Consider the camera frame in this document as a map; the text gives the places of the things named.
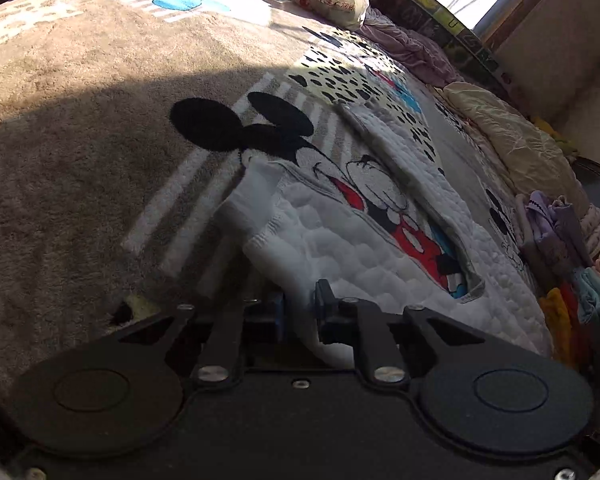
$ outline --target wall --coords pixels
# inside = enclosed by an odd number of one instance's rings
[[[541,0],[496,51],[530,112],[554,120],[600,66],[600,0]]]
[[[555,127],[573,139],[582,156],[600,163],[600,71],[591,85],[573,100]]]

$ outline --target purple blanket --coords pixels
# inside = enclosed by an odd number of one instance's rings
[[[365,23],[357,32],[382,46],[425,84],[444,88],[449,83],[464,81],[437,43],[414,30],[398,27],[377,9],[369,8]]]

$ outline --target white quilted blanket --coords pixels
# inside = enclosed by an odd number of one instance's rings
[[[531,290],[446,179],[375,105],[342,106],[376,155],[463,252],[470,291],[455,300],[368,216],[344,205],[312,176],[283,162],[252,160],[216,218],[260,272],[285,291],[296,332],[319,357],[351,366],[351,348],[321,345],[311,316],[319,278],[338,297],[375,301],[386,312],[422,304],[539,354],[551,355]]]

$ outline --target mickey mouse print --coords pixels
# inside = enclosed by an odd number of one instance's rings
[[[329,187],[334,196],[369,215],[451,296],[460,298],[467,293],[464,271],[451,240],[396,186],[378,160],[365,150],[348,158],[341,156],[338,165],[323,151],[326,142],[322,142],[321,149],[316,146],[314,121],[320,123],[314,113],[320,106],[317,102],[302,92],[296,94],[295,103],[306,108],[314,105],[306,115],[276,95],[254,91],[246,97],[262,118],[260,122],[244,125],[231,108],[202,97],[174,104],[170,120],[178,132],[200,148],[213,152],[237,150],[244,166],[251,156],[281,158],[298,165]],[[332,111],[326,115],[331,127],[335,118]],[[341,121],[337,123],[340,129],[346,128],[345,135],[350,139],[350,130]]]

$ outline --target metal bolt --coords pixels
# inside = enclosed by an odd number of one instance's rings
[[[374,378],[383,383],[399,383],[404,376],[404,370],[395,366],[381,366],[374,371]]]
[[[309,381],[307,381],[306,379],[296,379],[295,381],[293,381],[291,383],[291,385],[296,390],[306,390],[309,386],[311,386],[311,383]]]
[[[198,378],[205,383],[219,383],[229,377],[229,370],[223,366],[209,365],[198,370]]]
[[[563,469],[558,471],[555,480],[576,480],[576,472],[573,469]]]
[[[46,480],[46,473],[42,471],[42,469],[38,469],[37,467],[32,467],[27,470],[25,474],[26,480]]]

